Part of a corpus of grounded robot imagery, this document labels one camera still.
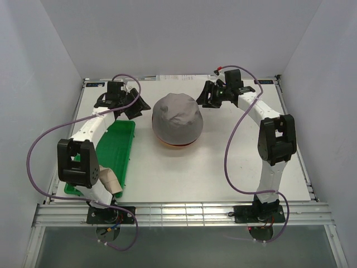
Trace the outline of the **yellow bucket hat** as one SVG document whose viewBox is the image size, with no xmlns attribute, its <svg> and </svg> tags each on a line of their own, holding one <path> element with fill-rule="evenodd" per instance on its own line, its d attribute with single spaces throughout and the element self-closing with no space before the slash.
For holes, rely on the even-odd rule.
<svg viewBox="0 0 357 268">
<path fill-rule="evenodd" d="M 185 147 L 188 147 L 188 146 L 191 145 L 191 143 L 184 144 L 184 145 L 173 145 L 173 144 L 166 143 L 166 142 L 163 142 L 163 141 L 160 141 L 160 144 L 162 144 L 166 148 L 170 148 L 170 149 L 181 149 L 181 148 L 185 148 Z"/>
</svg>

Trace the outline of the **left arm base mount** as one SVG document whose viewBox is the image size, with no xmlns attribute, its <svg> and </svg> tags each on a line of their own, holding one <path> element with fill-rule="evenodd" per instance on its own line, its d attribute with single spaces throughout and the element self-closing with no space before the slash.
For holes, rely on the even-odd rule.
<svg viewBox="0 0 357 268">
<path fill-rule="evenodd" d="M 89 207 L 87 224 L 134 224 L 133 216 L 129 212 L 112 208 L 95 208 Z"/>
</svg>

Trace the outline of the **dark red bucket hat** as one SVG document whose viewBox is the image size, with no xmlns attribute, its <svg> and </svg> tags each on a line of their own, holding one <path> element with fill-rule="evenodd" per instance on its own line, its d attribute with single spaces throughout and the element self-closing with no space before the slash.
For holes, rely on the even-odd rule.
<svg viewBox="0 0 357 268">
<path fill-rule="evenodd" d="M 154 131 L 156 137 L 163 142 L 173 145 L 184 145 L 195 142 L 201 133 L 195 132 L 158 132 Z"/>
</svg>

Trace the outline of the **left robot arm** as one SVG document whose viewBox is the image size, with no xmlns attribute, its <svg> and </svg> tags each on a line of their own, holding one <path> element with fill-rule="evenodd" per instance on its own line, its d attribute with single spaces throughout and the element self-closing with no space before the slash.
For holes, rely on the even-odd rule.
<svg viewBox="0 0 357 268">
<path fill-rule="evenodd" d="M 125 82 L 106 82 L 107 91 L 94 104 L 84 124 L 68 139 L 57 144 L 57 173 L 60 181 L 71 185 L 82 195 L 80 200 L 100 208 L 99 217 L 106 223 L 118 218 L 117 207 L 111 205 L 113 194 L 100 181 L 100 166 L 96 148 L 121 114 L 134 119 L 150 106 L 141 97 L 142 87 L 127 89 Z"/>
</svg>

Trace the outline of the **grey bucket hat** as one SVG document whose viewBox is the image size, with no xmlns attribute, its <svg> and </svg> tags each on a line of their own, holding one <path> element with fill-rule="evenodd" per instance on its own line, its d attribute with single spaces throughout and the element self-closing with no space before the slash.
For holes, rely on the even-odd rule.
<svg viewBox="0 0 357 268">
<path fill-rule="evenodd" d="M 203 131 L 204 120 L 199 106 L 191 96 L 169 93 L 159 99 L 152 111 L 152 129 L 158 132 Z"/>
</svg>

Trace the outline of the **beige bucket hat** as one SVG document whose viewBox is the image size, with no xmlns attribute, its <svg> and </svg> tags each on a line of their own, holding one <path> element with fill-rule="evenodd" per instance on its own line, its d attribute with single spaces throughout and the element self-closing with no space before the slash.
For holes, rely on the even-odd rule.
<svg viewBox="0 0 357 268">
<path fill-rule="evenodd" d="M 111 194 L 118 194 L 123 191 L 114 171 L 107 167 L 100 166 L 99 180 Z"/>
</svg>

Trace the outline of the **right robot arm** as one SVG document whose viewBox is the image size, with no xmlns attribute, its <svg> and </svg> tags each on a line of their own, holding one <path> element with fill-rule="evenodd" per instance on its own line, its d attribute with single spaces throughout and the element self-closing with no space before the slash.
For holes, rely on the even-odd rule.
<svg viewBox="0 0 357 268">
<path fill-rule="evenodd" d="M 206 81 L 196 102 L 203 108 L 220 108 L 223 102 L 230 102 L 244 112 L 239 123 L 250 117 L 259 127 L 257 150 L 262 171 L 258 189 L 250 192 L 250 205 L 234 206 L 229 216 L 235 223 L 284 223 L 287 216 L 279 200 L 285 197 L 279 188 L 283 171 L 297 151 L 295 119 L 278 113 L 262 101 L 262 92 L 245 86 L 242 71 L 233 65 L 217 68 L 216 81 Z"/>
</svg>

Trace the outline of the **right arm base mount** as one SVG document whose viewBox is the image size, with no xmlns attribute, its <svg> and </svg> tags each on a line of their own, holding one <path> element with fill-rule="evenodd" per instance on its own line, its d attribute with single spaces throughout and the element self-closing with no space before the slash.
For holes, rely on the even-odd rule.
<svg viewBox="0 0 357 268">
<path fill-rule="evenodd" d="M 272 220 L 274 223 L 284 223 L 286 221 L 281 205 L 274 212 L 259 212 L 252 205 L 236 205 L 228 216 L 233 217 L 235 223 L 266 223 Z"/>
</svg>

